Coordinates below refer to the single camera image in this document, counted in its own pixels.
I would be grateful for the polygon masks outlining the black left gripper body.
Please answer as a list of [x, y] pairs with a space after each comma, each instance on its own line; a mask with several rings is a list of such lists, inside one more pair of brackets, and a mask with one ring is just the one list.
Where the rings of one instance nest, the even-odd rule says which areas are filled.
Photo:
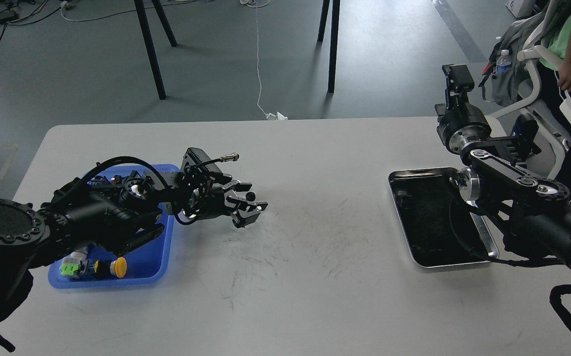
[[231, 208], [225, 205], [226, 194], [221, 185], [214, 185], [210, 191], [204, 187], [193, 189], [187, 202], [189, 221], [231, 216]]

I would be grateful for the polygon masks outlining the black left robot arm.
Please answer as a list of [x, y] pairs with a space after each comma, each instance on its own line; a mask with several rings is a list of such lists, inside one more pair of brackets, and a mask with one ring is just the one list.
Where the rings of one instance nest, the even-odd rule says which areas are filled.
[[[181, 168], [164, 172], [134, 156], [116, 156], [56, 190], [38, 210], [0, 198], [0, 322], [28, 297], [31, 269], [89, 245], [122, 257], [163, 234], [164, 214], [181, 225], [220, 216], [231, 216], [237, 228], [254, 223], [268, 203], [256, 200], [250, 182], [217, 165], [238, 158], [211, 159], [188, 148]], [[1, 334], [0, 346], [15, 350]]]

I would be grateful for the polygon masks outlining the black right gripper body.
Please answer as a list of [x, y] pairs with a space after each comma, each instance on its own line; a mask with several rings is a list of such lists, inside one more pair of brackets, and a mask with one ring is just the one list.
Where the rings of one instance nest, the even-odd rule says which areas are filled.
[[438, 122], [442, 144], [455, 155], [461, 155], [470, 143], [486, 140], [492, 131], [484, 113], [475, 106], [470, 109], [470, 114], [450, 111], [445, 120]]

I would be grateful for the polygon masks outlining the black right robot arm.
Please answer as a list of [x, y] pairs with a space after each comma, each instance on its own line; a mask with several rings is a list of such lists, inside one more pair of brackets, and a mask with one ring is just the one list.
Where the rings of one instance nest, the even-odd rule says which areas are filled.
[[[444, 147], [460, 156], [464, 169], [450, 177], [458, 188], [453, 200], [478, 216], [486, 216], [502, 232], [515, 267], [565, 265], [571, 269], [570, 192], [560, 182], [521, 166], [538, 153], [535, 120], [525, 120], [517, 135], [491, 137], [483, 112], [469, 104], [474, 80], [466, 65], [445, 64], [446, 101], [435, 106], [437, 133]], [[571, 332], [571, 313], [562, 305], [571, 285], [555, 286], [550, 304]]]

